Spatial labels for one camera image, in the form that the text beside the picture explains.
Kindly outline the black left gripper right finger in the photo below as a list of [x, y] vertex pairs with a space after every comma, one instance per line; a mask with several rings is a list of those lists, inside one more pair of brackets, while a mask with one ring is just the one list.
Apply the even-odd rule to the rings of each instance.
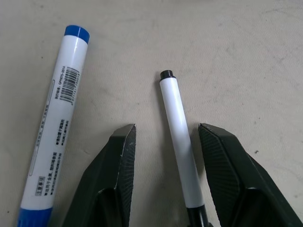
[[207, 182], [221, 227], [303, 227], [268, 172], [235, 135], [198, 126]]

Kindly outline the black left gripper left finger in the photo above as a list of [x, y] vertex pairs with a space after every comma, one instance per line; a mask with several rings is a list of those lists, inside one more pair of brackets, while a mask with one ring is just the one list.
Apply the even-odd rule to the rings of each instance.
[[129, 227], [136, 126], [116, 129], [84, 171], [62, 227]]

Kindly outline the black capped thin marker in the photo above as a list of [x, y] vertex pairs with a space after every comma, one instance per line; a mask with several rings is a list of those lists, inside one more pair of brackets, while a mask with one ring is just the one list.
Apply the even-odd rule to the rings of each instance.
[[178, 82], [171, 70], [160, 73], [160, 89], [190, 227], [210, 227]]

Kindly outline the blue capped whiteboard marker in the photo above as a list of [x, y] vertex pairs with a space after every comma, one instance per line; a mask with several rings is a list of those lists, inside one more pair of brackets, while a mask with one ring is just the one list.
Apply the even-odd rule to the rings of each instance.
[[47, 227], [89, 44], [89, 32], [69, 25], [56, 60], [38, 130], [17, 227]]

